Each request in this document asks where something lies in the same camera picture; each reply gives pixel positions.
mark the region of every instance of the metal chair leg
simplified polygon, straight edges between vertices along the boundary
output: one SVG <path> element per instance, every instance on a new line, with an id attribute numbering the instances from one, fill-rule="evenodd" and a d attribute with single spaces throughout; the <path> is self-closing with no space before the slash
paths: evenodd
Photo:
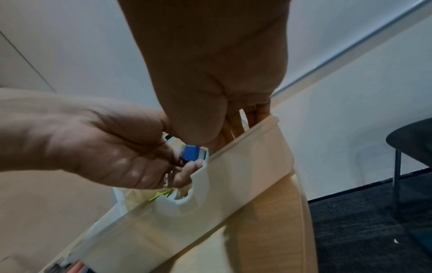
<path id="1" fill-rule="evenodd" d="M 401 156 L 402 153 L 396 150 L 395 154 L 395 172 L 393 175 L 393 206 L 395 213 L 399 211 L 399 195 L 400 195 L 400 177 L 401 177 Z"/>

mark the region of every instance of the gray carpet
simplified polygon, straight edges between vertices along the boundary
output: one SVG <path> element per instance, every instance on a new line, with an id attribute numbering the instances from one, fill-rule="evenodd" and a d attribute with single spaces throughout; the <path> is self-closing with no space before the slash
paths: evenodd
<path id="1" fill-rule="evenodd" d="M 319 272 L 432 273 L 430 254 L 408 234 L 432 226 L 432 172 L 403 179 L 400 192 L 397 218 L 391 183 L 312 201 Z"/>

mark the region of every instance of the wooden table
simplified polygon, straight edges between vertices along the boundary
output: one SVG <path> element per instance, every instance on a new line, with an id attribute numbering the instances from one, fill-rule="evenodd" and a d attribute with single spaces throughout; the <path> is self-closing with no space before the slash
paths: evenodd
<path id="1" fill-rule="evenodd" d="M 67 255 L 78 241 L 53 262 Z M 296 175 L 276 182 L 153 272 L 317 273 L 309 206 Z"/>

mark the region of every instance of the hand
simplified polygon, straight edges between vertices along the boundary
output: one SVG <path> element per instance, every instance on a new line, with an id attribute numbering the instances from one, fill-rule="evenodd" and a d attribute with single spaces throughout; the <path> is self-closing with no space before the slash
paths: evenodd
<path id="1" fill-rule="evenodd" d="M 189 144 L 217 150 L 270 113 L 288 62 L 289 0 L 119 0 L 157 98 Z"/>
<path id="2" fill-rule="evenodd" d="M 20 91 L 14 90 L 13 95 L 17 94 Z M 202 161 L 192 161 L 181 168 L 179 155 L 162 137 L 171 130 L 162 111 L 109 99 L 38 92 L 0 99 L 0 115 L 11 109 L 15 109 L 9 115 L 15 132 L 27 127 L 21 147 L 29 149 L 20 151 L 22 161 L 9 169 L 63 169 L 108 186 L 155 189 L 162 188 L 165 173 L 171 170 L 177 172 L 174 186 L 181 188 L 202 166 Z M 0 121 L 0 134 L 4 121 Z M 8 134 L 13 133 L 9 126 Z M 9 154 L 5 161 L 11 165 L 13 158 Z M 33 160 L 23 166 L 26 158 Z"/>

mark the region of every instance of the black chair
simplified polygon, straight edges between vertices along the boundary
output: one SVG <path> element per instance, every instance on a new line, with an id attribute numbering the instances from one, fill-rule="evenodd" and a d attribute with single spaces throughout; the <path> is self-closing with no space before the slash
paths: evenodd
<path id="1" fill-rule="evenodd" d="M 393 204 L 399 210 L 401 176 L 401 153 L 432 167 L 432 118 L 403 126 L 386 138 L 386 142 L 396 149 L 395 172 L 393 176 Z"/>

